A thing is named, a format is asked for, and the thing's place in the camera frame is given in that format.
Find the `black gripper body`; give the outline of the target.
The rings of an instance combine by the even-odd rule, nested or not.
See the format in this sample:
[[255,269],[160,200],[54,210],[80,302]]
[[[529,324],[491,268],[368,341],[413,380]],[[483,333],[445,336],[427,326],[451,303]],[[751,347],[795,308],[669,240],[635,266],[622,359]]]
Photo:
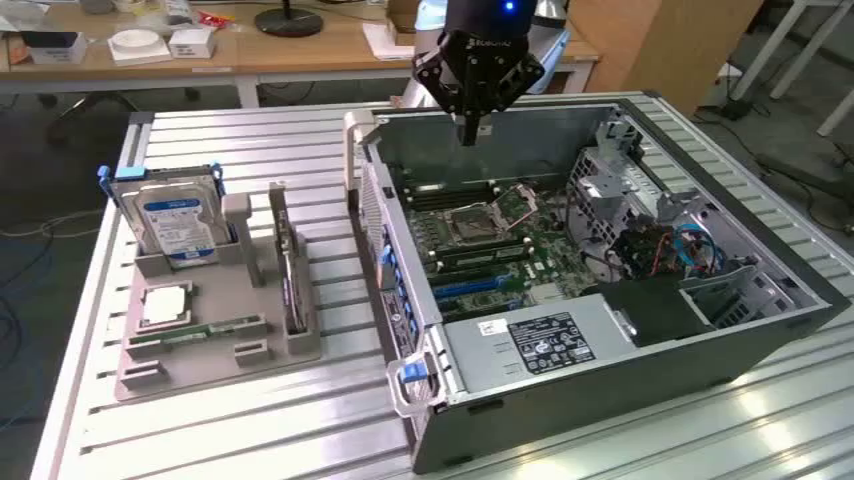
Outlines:
[[538,81],[530,53],[534,1],[451,1],[443,29],[454,111],[503,111]]

